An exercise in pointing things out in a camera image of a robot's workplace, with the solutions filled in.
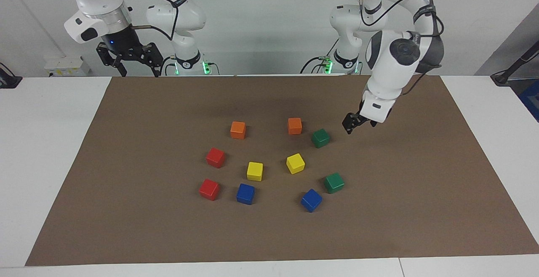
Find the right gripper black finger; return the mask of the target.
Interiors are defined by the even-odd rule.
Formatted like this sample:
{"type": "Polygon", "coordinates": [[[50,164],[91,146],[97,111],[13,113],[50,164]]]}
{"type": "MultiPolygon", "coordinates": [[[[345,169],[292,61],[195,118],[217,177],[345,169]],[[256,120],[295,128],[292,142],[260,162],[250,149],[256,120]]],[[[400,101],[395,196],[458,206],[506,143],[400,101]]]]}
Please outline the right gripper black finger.
{"type": "Polygon", "coordinates": [[[100,42],[96,47],[98,56],[100,57],[104,66],[115,68],[121,75],[121,77],[127,76],[127,70],[123,65],[123,55],[115,54],[115,58],[110,54],[109,48],[105,45],[104,42],[100,42]]]}
{"type": "Polygon", "coordinates": [[[155,43],[142,46],[142,61],[151,69],[154,77],[160,77],[164,58],[155,43]]]}

